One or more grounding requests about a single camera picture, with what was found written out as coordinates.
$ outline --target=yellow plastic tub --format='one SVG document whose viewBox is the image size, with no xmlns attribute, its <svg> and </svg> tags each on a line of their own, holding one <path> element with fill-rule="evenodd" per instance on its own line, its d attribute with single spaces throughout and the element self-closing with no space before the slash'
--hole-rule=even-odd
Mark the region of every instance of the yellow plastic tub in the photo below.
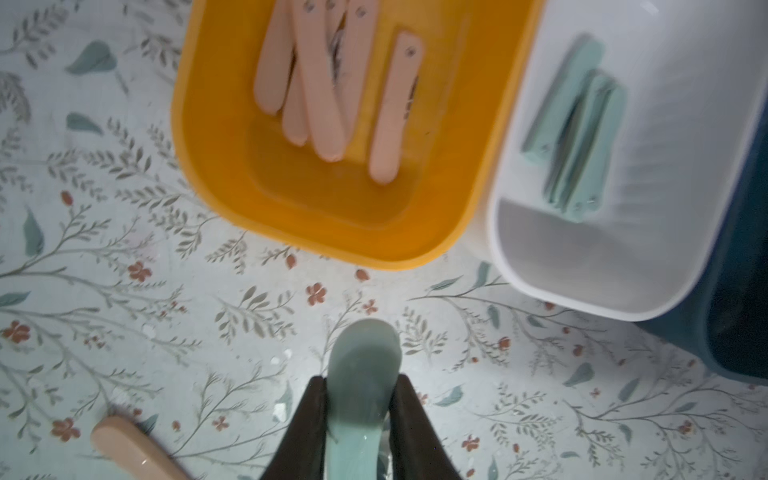
<svg viewBox="0 0 768 480">
<path fill-rule="evenodd" d="M 195 0 L 174 92 L 176 149 L 193 188 L 229 221 L 382 270 L 420 266 L 462 234 L 496 161 L 544 0 L 380 0 L 359 121 L 344 161 L 284 137 L 253 99 L 271 0 Z M 397 179 L 369 179 L 390 48 L 426 54 Z"/>
</svg>

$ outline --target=white speck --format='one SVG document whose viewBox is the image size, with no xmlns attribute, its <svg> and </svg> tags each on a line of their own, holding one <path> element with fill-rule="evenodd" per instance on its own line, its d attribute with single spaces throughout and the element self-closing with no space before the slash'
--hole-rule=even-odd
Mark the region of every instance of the white speck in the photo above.
<svg viewBox="0 0 768 480">
<path fill-rule="evenodd" d="M 659 15 L 659 8 L 651 2 L 642 2 L 640 7 L 651 15 Z"/>
<path fill-rule="evenodd" d="M 149 323 L 145 323 L 144 325 L 141 326 L 141 332 L 148 339 L 153 339 L 155 336 L 157 336 L 157 332 L 155 331 L 154 327 Z"/>
<path fill-rule="evenodd" d="M 285 422 L 288 419 L 288 413 L 286 412 L 286 404 L 276 403 L 275 408 L 272 409 L 272 417 L 280 423 Z"/>
</svg>

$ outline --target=plastic basin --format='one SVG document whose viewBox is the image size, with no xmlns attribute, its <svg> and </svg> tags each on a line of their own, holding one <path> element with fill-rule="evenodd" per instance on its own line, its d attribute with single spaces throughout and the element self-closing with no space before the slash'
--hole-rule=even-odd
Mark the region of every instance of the plastic basin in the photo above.
<svg viewBox="0 0 768 480">
<path fill-rule="evenodd" d="M 640 328 L 698 355 L 710 370 L 768 385 L 768 104 L 712 257 L 696 288 Z"/>
<path fill-rule="evenodd" d="M 232 223 L 383 270 L 445 252 L 472 217 L 498 157 L 543 0 L 381 0 L 359 122 L 344 161 L 283 137 L 259 111 L 253 79 L 273 2 L 196 0 L 172 124 L 195 191 Z M 396 33 L 426 54 L 397 179 L 380 187 L 366 158 Z"/>
<path fill-rule="evenodd" d="M 582 224 L 549 213 L 548 169 L 521 148 L 575 39 L 602 41 L 627 87 L 603 206 Z M 495 184 L 470 243 L 516 289 L 627 321 L 660 316 L 707 264 L 768 87 L 768 2 L 550 0 Z"/>
</svg>

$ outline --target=blue plastic container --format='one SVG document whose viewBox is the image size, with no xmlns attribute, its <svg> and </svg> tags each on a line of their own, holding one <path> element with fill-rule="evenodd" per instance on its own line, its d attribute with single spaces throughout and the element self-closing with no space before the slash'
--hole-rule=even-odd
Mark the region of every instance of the blue plastic container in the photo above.
<svg viewBox="0 0 768 480">
<path fill-rule="evenodd" d="M 768 104 L 701 280 L 680 305 L 638 326 L 718 375 L 768 385 Z"/>
</svg>

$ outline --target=floral pattern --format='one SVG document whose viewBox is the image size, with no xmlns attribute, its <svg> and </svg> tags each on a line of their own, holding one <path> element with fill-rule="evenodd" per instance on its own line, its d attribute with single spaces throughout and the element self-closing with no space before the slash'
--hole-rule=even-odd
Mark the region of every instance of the floral pattern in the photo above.
<svg viewBox="0 0 768 480">
<path fill-rule="evenodd" d="M 259 478 L 367 316 L 465 478 L 766 477 L 768 390 L 634 325 L 522 296 L 461 245 L 378 272 L 210 211 L 167 114 L 190 5 L 0 7 L 0 477 L 114 477 L 81 437 L 115 414 L 193 478 Z"/>
</svg>

